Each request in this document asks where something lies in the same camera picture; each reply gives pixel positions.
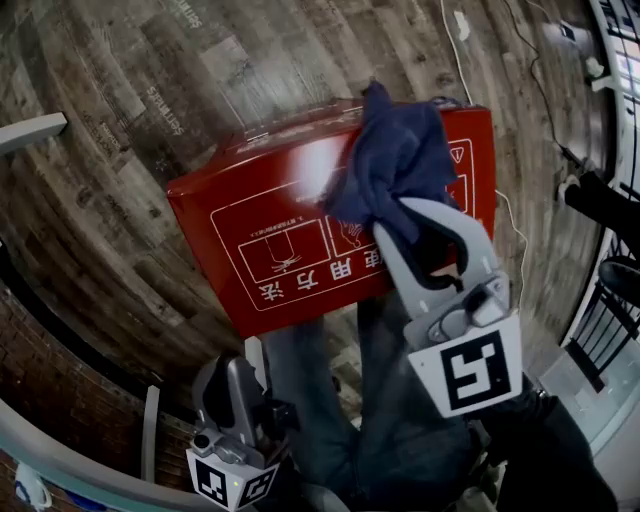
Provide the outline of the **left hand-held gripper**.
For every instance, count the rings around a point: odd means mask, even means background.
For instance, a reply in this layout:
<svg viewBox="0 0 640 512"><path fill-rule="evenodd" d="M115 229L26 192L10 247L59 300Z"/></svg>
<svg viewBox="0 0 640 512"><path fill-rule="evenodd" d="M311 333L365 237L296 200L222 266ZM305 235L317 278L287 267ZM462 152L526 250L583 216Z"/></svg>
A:
<svg viewBox="0 0 640 512"><path fill-rule="evenodd" d="M196 493L224 510L266 497L299 428L295 407L263 398L255 369L235 354L200 369L192 399L198 423L186 457Z"/></svg>

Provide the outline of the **light blue table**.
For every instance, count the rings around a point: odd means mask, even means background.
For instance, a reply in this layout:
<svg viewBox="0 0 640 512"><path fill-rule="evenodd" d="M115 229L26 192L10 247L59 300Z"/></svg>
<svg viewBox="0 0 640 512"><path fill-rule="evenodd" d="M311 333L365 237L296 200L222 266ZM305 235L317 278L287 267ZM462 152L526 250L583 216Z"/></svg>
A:
<svg viewBox="0 0 640 512"><path fill-rule="evenodd" d="M0 399L0 448L42 478L118 512L214 512L194 493L100 464L56 441Z"/></svg>

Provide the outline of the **red box with white print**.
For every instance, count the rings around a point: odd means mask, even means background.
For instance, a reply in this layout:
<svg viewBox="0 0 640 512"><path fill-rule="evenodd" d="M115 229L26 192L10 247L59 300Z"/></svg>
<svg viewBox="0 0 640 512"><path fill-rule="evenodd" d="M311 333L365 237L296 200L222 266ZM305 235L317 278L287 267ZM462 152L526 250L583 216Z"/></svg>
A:
<svg viewBox="0 0 640 512"><path fill-rule="evenodd" d="M243 337L303 323L392 288L371 232L322 205L345 172L363 104L338 99L228 137L167 198Z"/></svg>

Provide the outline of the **small blue object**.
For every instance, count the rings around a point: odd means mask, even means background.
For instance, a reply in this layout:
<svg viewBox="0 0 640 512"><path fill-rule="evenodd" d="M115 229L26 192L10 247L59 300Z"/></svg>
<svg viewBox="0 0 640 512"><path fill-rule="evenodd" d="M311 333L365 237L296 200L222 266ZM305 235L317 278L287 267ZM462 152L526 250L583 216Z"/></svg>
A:
<svg viewBox="0 0 640 512"><path fill-rule="evenodd" d="M71 491L66 491L66 495L75 506L85 512L108 512L108 508L105 505L94 500L75 494Z"/></svg>

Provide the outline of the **dark blue cloth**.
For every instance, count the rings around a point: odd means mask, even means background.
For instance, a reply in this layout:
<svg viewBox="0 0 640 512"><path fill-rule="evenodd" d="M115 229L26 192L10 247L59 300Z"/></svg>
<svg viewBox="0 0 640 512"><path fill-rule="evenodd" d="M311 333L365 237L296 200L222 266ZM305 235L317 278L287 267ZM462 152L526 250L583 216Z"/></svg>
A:
<svg viewBox="0 0 640 512"><path fill-rule="evenodd" d="M346 171L328 187L324 209L340 221L370 226L380 222L408 244L420 228L403 209L402 197L454 204L446 187L457 179L441 110L458 107L452 98L395 103L372 80L362 91L362 128Z"/></svg>

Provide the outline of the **white bench frame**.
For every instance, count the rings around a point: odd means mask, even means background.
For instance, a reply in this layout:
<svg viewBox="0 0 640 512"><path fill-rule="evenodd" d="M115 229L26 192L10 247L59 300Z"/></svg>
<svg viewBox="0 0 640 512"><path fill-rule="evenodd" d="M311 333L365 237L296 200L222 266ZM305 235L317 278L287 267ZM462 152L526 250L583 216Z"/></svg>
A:
<svg viewBox="0 0 640 512"><path fill-rule="evenodd" d="M640 99L640 80L627 75L602 75L591 77L590 86L594 92L611 89L623 95Z"/></svg>

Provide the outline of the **person's left leg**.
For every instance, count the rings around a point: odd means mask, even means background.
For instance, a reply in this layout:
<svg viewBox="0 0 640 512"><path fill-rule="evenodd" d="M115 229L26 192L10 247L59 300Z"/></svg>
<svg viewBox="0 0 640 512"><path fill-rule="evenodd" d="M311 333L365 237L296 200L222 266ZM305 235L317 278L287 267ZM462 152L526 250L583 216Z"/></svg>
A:
<svg viewBox="0 0 640 512"><path fill-rule="evenodd" d="M266 349L273 396L295 407L299 427L289 432L291 456L304 481L358 501L354 469L358 431L342 410L330 371L324 320L268 332Z"/></svg>

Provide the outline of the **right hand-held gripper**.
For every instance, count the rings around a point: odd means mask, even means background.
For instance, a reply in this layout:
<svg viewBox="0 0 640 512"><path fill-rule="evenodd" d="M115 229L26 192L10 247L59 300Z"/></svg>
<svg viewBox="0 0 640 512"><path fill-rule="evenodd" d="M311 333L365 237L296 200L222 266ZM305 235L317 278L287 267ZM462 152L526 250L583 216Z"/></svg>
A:
<svg viewBox="0 0 640 512"><path fill-rule="evenodd" d="M487 231L473 217L440 202L402 197L400 203L411 219L457 247L457 277L427 276L402 236L381 222L373 225L380 254L412 319L404 336L419 381L445 418L517 396L522 391L521 327L518 313L509 308L508 278L496 272L474 285L482 279L478 271L488 275L499 268Z"/></svg>

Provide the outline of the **small white plastic object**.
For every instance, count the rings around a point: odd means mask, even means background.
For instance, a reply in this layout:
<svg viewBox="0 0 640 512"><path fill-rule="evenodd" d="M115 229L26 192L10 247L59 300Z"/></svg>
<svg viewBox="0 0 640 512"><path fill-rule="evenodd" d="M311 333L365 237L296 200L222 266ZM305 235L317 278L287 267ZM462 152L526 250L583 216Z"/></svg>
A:
<svg viewBox="0 0 640 512"><path fill-rule="evenodd" d="M15 472L16 496L36 512L52 506L52 497L40 475L24 462L19 462Z"/></svg>

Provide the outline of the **person's leg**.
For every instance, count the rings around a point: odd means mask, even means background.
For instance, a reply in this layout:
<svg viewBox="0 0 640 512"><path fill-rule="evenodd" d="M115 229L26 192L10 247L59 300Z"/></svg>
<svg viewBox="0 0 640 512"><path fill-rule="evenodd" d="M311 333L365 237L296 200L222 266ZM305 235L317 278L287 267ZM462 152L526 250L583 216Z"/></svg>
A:
<svg viewBox="0 0 640 512"><path fill-rule="evenodd" d="M295 407L299 427L289 432L291 456L304 481L358 501L354 469L358 431L342 410L330 371L324 320L268 332L266 349L273 396Z"/></svg>
<svg viewBox="0 0 640 512"><path fill-rule="evenodd" d="M408 321L395 292L358 305L363 408L355 471L368 510L441 512L463 493L477 448L467 422L443 417L412 368Z"/></svg>

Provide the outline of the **person's right forearm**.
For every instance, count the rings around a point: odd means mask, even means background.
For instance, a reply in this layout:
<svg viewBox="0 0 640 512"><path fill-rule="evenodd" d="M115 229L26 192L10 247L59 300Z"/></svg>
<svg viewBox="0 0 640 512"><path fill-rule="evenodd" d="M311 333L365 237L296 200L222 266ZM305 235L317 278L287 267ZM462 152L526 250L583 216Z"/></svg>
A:
<svg viewBox="0 0 640 512"><path fill-rule="evenodd" d="M586 437L559 398L525 386L476 414L506 463L498 512L618 512Z"/></svg>

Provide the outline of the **person's right leg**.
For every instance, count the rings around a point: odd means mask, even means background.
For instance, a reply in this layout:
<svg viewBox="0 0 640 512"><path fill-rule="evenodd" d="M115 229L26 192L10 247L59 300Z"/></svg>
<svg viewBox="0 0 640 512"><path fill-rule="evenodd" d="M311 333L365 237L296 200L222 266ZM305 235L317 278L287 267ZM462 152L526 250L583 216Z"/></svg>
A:
<svg viewBox="0 0 640 512"><path fill-rule="evenodd" d="M463 493L477 448L467 422L443 417L412 368L408 321L395 292L358 305L363 408L355 471L368 510L441 512Z"/></svg>

